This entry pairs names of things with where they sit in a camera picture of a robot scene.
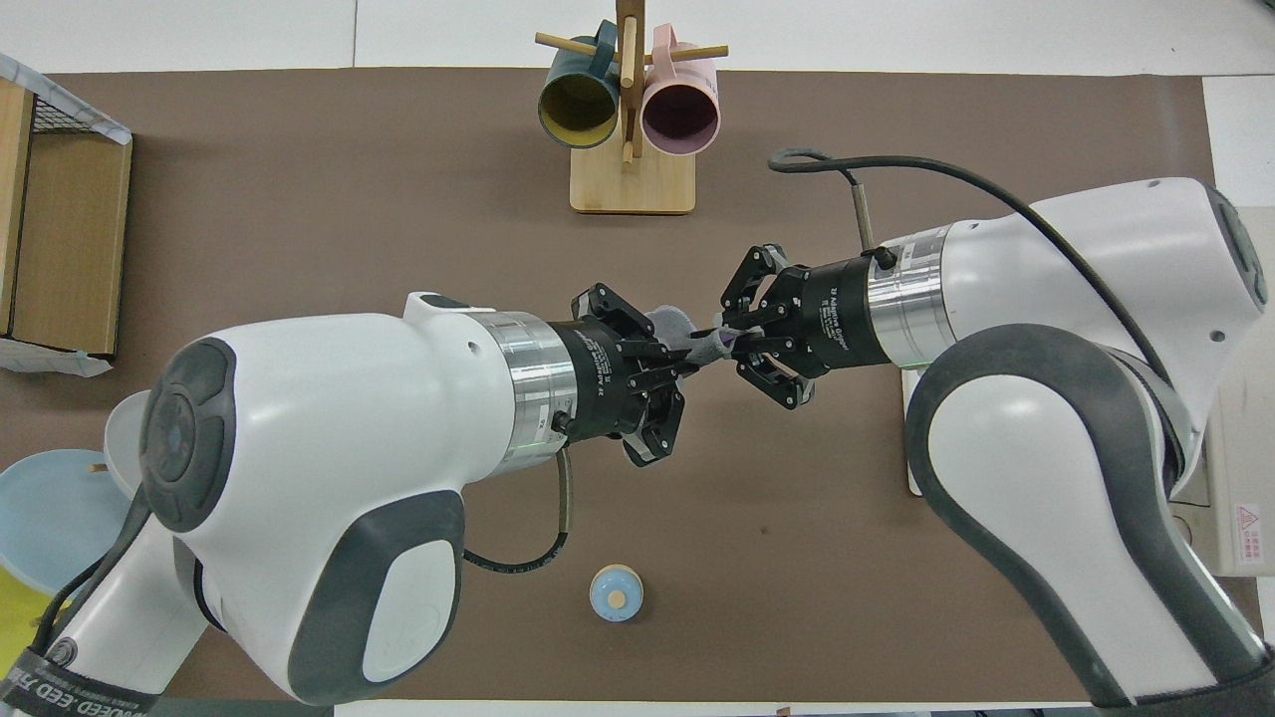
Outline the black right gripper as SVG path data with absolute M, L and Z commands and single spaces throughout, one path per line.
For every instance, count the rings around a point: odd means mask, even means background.
M 779 245 L 768 242 L 747 250 L 720 293 L 720 313 L 713 327 L 751 336 L 794 336 L 803 350 L 788 355 L 785 364 L 796 373 L 775 358 L 778 350 L 790 347 L 792 339 L 734 339 L 738 375 L 793 411 L 810 403 L 812 379 L 824 373 L 881 364 L 881 344 L 867 300 L 873 259 L 794 265 L 799 291 L 782 277 L 789 267 Z

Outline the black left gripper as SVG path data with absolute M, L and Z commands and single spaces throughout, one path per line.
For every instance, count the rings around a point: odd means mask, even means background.
M 646 313 L 603 283 L 578 295 L 571 313 L 578 322 L 548 324 L 567 350 L 578 383 L 567 441 L 620 436 L 638 467 L 668 458 L 686 407 L 674 369 L 694 367 L 683 362 L 687 351 L 671 353 Z

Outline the purple and grey towel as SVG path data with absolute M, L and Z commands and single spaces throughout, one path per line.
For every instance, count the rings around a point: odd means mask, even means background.
M 666 344 L 671 353 L 687 351 L 683 362 L 691 364 L 694 367 L 703 367 L 720 358 L 731 358 L 737 339 L 748 333 L 748 330 L 733 330 L 731 327 L 697 330 L 683 309 L 669 305 L 657 306 L 645 316 L 652 322 L 652 330 L 660 344 Z

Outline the white towel rack wooden bars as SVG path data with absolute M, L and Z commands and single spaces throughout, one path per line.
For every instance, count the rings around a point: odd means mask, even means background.
M 907 421 L 907 415 L 909 415 L 912 395 L 914 394 L 915 387 L 921 381 L 923 374 L 924 370 L 901 370 L 900 373 L 901 416 L 904 416 L 904 421 Z M 907 455 L 904 455 L 904 468 L 907 469 L 907 491 L 909 491 L 912 496 L 921 498 L 921 487 L 918 486 L 918 482 L 915 482 L 914 475 L 912 475 L 912 466 Z

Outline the wooden mug tree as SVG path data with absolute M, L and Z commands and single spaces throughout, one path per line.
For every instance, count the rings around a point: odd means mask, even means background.
M 645 34 L 645 0 L 615 0 L 615 22 L 618 26 L 618 48 L 615 61 L 620 65 L 618 128 L 601 145 L 569 148 L 570 205 L 579 213 L 629 216 L 683 216 L 696 204 L 696 156 L 678 157 L 657 151 L 643 139 L 640 108 L 643 82 L 652 65 L 652 45 Z M 538 33 L 536 42 L 598 55 L 601 48 Z M 727 46 L 695 45 L 694 50 L 674 51 L 674 60 L 711 59 L 729 54 Z

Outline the pink mug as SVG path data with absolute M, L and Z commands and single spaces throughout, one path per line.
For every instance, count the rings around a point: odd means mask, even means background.
M 640 128 L 657 151 L 687 157 L 705 151 L 720 126 L 718 73 L 711 59 L 674 60 L 674 51 L 694 50 L 664 23 L 652 32 L 652 65 L 643 82 Z

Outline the dark teal mug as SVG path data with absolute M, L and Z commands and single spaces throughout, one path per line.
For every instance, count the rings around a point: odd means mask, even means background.
M 602 20 L 594 36 L 579 36 L 578 42 L 602 52 L 557 51 L 539 94 L 538 117 L 555 142 L 580 149 L 601 145 L 618 128 L 618 26 Z

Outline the brown table mat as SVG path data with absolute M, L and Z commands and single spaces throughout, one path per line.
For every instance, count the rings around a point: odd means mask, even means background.
M 560 322 L 606 283 L 706 324 L 745 251 L 861 249 L 847 181 L 782 148 L 924 154 L 1035 202 L 1211 181 L 1193 77 L 720 74 L 724 126 L 688 216 L 581 216 L 536 119 L 538 69 L 61 77 L 133 131 L 119 355 L 108 373 L 0 370 L 0 471 L 102 445 L 108 413 L 210 330 L 402 315 L 405 295 Z M 720 361 L 688 378 L 674 452 L 571 450 L 569 543 L 529 575 L 465 566 L 453 632 L 388 698 L 487 702 L 1080 702 L 1025 600 L 907 491 L 892 367 L 838 370 L 787 411 Z M 632 566 L 643 607 L 595 616 Z

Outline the beige toaster oven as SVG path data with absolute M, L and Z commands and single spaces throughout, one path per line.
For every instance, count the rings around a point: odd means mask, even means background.
M 1170 512 L 1207 572 L 1275 575 L 1275 207 L 1242 207 L 1264 265 L 1267 310 L 1220 383 L 1191 478 Z

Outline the grey plate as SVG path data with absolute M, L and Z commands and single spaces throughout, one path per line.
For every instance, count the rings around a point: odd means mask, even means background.
M 138 390 L 115 404 L 105 425 L 105 461 L 116 485 L 129 499 L 142 484 L 140 441 L 150 390 Z

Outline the wooden shelf box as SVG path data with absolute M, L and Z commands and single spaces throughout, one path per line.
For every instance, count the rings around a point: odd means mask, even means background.
M 87 134 L 32 134 L 33 96 Z M 133 135 L 0 54 L 0 370 L 93 378 L 119 350 Z

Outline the light blue plate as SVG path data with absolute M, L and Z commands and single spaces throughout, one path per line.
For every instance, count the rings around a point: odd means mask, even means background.
M 56 449 L 0 471 L 0 566 L 51 596 L 105 556 L 130 498 L 102 452 Z

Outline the yellow plate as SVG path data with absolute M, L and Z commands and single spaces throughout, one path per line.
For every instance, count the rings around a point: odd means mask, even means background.
M 50 600 L 0 566 L 0 680 L 32 643 Z

